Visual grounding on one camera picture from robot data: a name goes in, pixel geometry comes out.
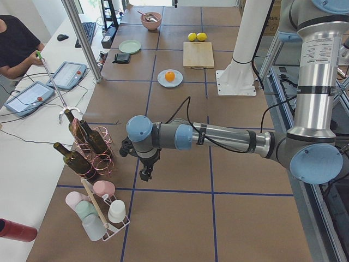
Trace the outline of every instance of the computer mouse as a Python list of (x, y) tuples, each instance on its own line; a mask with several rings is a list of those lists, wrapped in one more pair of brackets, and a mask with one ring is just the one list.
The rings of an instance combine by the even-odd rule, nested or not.
[(66, 40), (67, 38), (69, 38), (69, 36), (67, 36), (66, 34), (59, 34), (57, 36), (58, 41), (63, 41), (63, 40)]

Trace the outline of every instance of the red cylinder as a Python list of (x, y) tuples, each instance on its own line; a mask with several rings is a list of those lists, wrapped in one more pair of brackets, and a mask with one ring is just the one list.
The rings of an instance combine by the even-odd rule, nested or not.
[(36, 238), (37, 234), (36, 228), (0, 218), (0, 237), (31, 242)]

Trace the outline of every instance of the hand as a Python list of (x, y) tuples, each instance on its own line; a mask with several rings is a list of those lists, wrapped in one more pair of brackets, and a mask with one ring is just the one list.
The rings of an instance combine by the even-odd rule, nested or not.
[(30, 56), (28, 56), (28, 59), (30, 61), (31, 64), (36, 64), (38, 66), (43, 65), (41, 59), (39, 57), (37, 57), (37, 50), (35, 50), (34, 52), (31, 53)]

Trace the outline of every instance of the white plate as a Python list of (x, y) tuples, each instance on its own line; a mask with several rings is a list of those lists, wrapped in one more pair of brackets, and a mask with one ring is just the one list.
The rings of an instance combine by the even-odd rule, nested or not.
[[(168, 82), (166, 79), (165, 79), (165, 74), (166, 72), (168, 71), (172, 71), (174, 72), (174, 75), (175, 75), (175, 78), (172, 82)], [(159, 74), (158, 74), (158, 82), (159, 84), (161, 84), (162, 86), (164, 87), (168, 87), (168, 88), (172, 88), (172, 87), (176, 87), (178, 86), (180, 83), (182, 83), (183, 81), (183, 75), (177, 71), (177, 70), (174, 70), (174, 69), (166, 69), (164, 71), (161, 71)]]
[(122, 53), (137, 53), (141, 48), (141, 43), (137, 40), (127, 40), (119, 45), (119, 50)]

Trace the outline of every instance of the light green cup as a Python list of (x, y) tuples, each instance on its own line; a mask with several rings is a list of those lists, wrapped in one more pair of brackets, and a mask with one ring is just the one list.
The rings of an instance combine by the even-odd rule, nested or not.
[(81, 201), (75, 207), (75, 212), (83, 220), (85, 217), (91, 214), (98, 216), (96, 208), (88, 201)]

